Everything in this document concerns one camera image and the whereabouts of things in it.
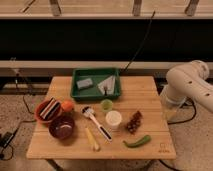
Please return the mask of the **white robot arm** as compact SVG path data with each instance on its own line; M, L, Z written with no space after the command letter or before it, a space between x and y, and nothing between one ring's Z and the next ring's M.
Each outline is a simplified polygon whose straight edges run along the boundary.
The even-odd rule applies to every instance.
M213 112L213 85L206 79L208 65L194 60L171 68L166 74L167 84L160 93L164 118L170 121L187 98Z

